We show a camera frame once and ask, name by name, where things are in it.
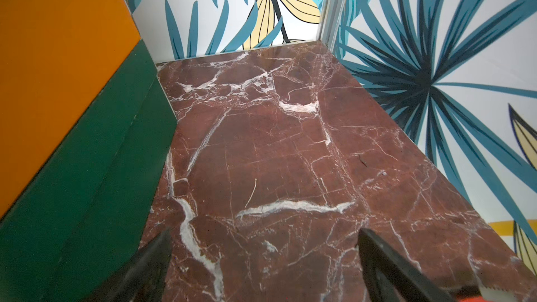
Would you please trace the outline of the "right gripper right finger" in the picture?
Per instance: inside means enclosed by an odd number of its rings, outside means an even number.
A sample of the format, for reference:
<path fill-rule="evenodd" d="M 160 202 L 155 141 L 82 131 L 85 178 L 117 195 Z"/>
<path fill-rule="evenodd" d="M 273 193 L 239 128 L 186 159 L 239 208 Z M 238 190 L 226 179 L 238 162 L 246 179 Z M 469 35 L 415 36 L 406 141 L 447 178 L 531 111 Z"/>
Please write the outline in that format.
<path fill-rule="evenodd" d="M 372 301 L 454 301 L 371 229 L 359 230 L 363 280 Z"/>

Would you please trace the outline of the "large orange shoebox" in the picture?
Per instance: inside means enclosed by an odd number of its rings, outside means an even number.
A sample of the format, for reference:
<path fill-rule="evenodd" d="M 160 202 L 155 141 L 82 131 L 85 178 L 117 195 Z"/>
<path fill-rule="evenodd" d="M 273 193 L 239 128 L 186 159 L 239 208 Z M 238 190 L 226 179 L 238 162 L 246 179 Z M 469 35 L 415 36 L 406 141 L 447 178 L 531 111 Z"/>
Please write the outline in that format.
<path fill-rule="evenodd" d="M 124 0 L 1 0 L 1 212 L 140 38 Z"/>

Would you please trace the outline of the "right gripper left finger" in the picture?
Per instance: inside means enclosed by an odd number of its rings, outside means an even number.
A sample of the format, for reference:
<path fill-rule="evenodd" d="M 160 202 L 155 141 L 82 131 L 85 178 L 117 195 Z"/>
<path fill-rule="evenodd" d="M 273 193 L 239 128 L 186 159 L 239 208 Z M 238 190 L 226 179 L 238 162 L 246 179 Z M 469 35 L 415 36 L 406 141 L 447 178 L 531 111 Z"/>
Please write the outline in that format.
<path fill-rule="evenodd" d="M 136 252 L 84 301 L 161 301 L 172 253 L 167 229 Z"/>

